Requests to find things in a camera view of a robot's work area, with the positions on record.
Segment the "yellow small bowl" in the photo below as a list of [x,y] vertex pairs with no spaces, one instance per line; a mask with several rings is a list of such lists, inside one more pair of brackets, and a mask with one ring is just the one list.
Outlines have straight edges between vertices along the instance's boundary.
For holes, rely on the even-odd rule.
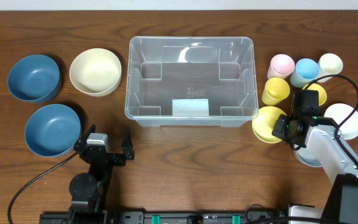
[[281,114],[286,113],[275,106],[265,106],[259,109],[259,114],[252,121],[252,130],[255,136],[262,142],[275,144],[281,141],[281,139],[272,135],[272,131],[275,122]]

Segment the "yellow cup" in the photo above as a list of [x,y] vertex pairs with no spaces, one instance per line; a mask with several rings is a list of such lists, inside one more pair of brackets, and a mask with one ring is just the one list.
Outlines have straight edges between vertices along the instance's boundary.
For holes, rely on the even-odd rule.
[[319,84],[311,84],[310,86],[308,85],[305,85],[303,87],[303,90],[315,90],[318,92],[318,95],[319,95],[319,105],[322,106],[323,104],[325,104],[328,96],[327,96],[327,93],[326,93],[326,90]]
[[268,79],[263,93],[262,102],[268,106],[274,106],[287,98],[290,94],[290,86],[282,78],[273,77]]

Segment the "light grey small bowl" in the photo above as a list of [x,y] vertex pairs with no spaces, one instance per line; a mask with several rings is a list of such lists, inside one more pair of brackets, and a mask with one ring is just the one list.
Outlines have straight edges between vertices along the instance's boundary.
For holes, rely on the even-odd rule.
[[293,153],[298,161],[306,166],[322,167],[318,158],[308,148],[300,148],[297,151],[293,151]]

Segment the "lower blue bowl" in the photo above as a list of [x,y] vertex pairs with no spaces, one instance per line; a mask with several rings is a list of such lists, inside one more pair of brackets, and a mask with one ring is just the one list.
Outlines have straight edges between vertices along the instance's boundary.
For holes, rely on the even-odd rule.
[[62,104],[51,104],[37,110],[29,118],[24,131],[27,147],[42,157],[70,153],[80,135],[79,116]]

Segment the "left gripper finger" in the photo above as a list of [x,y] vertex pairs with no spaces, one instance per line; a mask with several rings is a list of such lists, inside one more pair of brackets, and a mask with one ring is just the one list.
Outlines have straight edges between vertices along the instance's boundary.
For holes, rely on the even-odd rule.
[[131,141],[131,131],[129,128],[126,129],[124,139],[122,140],[121,149],[127,160],[134,160],[134,148]]
[[92,124],[89,129],[77,140],[74,145],[74,150],[76,152],[83,152],[88,147],[87,139],[91,133],[94,133],[96,130],[96,125]]

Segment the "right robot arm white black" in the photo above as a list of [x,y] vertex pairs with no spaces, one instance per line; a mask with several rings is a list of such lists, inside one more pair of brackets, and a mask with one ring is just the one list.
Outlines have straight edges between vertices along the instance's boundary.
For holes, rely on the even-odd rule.
[[321,116],[281,114],[272,135],[293,150],[308,149],[317,158],[332,183],[321,220],[358,223],[358,156],[339,134],[336,122]]

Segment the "cream bowl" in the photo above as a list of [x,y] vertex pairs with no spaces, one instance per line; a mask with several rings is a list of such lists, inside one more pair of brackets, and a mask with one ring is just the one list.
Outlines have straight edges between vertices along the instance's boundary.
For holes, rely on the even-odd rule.
[[88,49],[80,53],[70,66],[70,81],[80,92],[102,97],[112,93],[120,84],[122,66],[110,50]]

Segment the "upper blue bowl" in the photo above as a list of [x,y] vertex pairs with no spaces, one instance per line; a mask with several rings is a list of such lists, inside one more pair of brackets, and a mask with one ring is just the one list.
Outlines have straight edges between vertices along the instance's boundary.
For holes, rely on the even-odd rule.
[[46,55],[29,55],[11,68],[7,87],[11,95],[19,100],[45,103],[60,92],[60,69],[54,59]]

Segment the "white small bowl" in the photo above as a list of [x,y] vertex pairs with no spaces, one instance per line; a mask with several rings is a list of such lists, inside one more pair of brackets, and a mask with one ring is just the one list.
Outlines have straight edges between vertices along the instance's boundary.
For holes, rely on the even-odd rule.
[[[337,124],[340,124],[352,111],[353,107],[344,103],[336,103],[327,108],[324,117],[332,118]],[[354,139],[358,136],[357,111],[340,127],[340,131],[345,140]]]

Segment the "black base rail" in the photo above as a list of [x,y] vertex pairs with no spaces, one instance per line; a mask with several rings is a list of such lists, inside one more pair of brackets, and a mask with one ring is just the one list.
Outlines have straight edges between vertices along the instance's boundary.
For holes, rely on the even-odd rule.
[[248,223],[264,218],[282,217],[283,213],[268,210],[248,210],[240,213],[44,213],[41,224],[102,223],[102,224],[233,224]]

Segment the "cream white cup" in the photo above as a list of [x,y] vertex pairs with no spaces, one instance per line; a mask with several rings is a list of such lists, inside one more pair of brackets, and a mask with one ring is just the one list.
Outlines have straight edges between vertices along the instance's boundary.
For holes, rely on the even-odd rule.
[[341,60],[341,58],[336,54],[332,53],[322,55],[318,61],[318,65],[318,78],[325,77],[327,75],[337,75],[343,69],[343,61]]

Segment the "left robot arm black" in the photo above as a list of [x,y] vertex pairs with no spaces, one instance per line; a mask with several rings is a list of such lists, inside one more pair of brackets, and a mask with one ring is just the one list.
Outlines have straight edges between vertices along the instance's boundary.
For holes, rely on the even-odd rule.
[[115,166],[125,166],[128,160],[135,157],[130,129],[125,131],[121,153],[110,153],[108,136],[95,131],[96,126],[91,125],[73,148],[80,159],[89,164],[89,170],[74,176],[69,184],[69,224],[107,224],[114,221],[113,212],[105,209],[112,170]]

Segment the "blue bowl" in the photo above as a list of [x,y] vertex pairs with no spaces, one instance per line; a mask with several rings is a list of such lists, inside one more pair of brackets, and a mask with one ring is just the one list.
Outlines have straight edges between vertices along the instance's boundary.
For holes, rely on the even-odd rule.
[[7,87],[11,95],[19,100],[45,103],[60,92],[60,69],[54,59],[46,55],[29,55],[11,68]]
[[79,116],[62,104],[51,104],[37,110],[29,118],[24,131],[27,147],[42,157],[70,153],[80,135]]

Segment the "clear plastic storage container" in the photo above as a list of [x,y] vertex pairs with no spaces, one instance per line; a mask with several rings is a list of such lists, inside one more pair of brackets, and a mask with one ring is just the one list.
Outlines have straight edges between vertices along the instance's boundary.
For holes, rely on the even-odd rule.
[[124,112],[141,126],[239,127],[259,113],[248,37],[137,36]]

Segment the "light blue cup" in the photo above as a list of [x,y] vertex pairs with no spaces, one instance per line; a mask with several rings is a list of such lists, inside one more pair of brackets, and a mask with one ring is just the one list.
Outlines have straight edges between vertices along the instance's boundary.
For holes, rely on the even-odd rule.
[[290,83],[297,88],[303,88],[319,75],[319,65],[310,58],[297,61],[295,69],[290,76]]

